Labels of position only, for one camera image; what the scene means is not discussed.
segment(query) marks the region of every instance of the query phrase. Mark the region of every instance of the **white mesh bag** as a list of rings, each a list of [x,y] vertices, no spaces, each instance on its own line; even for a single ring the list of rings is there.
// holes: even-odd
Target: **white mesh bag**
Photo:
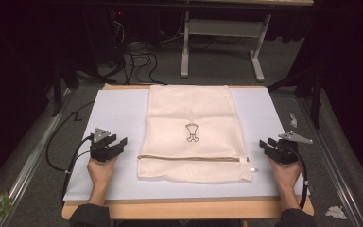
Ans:
[[[150,86],[138,177],[184,183],[252,181],[229,87]]]

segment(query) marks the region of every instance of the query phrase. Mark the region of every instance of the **white paper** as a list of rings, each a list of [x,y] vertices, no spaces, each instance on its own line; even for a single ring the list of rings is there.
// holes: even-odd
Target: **white paper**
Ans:
[[[167,181],[143,181],[137,178],[137,156],[144,143],[148,89],[101,90],[88,122],[84,137],[95,128],[117,134],[114,143],[128,137],[125,151],[120,154],[114,166],[112,184],[107,200],[159,200],[159,199],[204,199],[242,198],[277,196],[278,190],[273,181],[272,168],[268,157],[259,147],[259,140],[275,140],[283,133],[283,127],[265,87],[231,88],[235,107],[240,117],[246,150],[253,168],[253,182],[199,184],[172,183]],[[89,149],[86,142],[79,153]],[[65,201],[87,201],[92,182],[88,175],[85,154],[78,158],[68,185]],[[301,195],[303,176],[296,184],[295,191]]]

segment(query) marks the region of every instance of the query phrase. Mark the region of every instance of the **hand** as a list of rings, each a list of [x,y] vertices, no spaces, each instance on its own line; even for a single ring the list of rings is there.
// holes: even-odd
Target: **hand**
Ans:
[[[93,191],[88,203],[102,206],[105,201],[106,191],[113,175],[113,165],[117,156],[106,163],[90,159],[87,165],[88,173],[93,181]]]
[[[277,164],[272,159],[269,159],[273,167],[273,178],[279,189],[281,196],[282,211],[285,209],[300,209],[294,192],[294,185],[300,177],[301,169],[298,163],[288,165]]]

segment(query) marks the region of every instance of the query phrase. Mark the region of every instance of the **printed logo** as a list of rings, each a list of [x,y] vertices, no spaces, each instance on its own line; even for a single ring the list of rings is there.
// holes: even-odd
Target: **printed logo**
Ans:
[[[199,127],[196,124],[188,124],[185,125],[185,127],[188,129],[188,132],[190,132],[190,137],[187,138],[188,142],[194,141],[197,142],[199,140],[199,138],[196,136],[196,132],[197,132],[197,128]]]

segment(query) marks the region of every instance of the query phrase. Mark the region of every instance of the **black curtain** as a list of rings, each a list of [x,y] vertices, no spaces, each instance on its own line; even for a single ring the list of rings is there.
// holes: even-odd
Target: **black curtain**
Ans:
[[[53,61],[31,12],[0,0],[0,167],[48,103]]]
[[[308,76],[321,74],[322,87],[363,166],[363,1],[325,0],[323,7],[340,7],[343,12],[317,18],[289,76],[308,68],[317,71]],[[308,81],[295,81],[295,85]]]

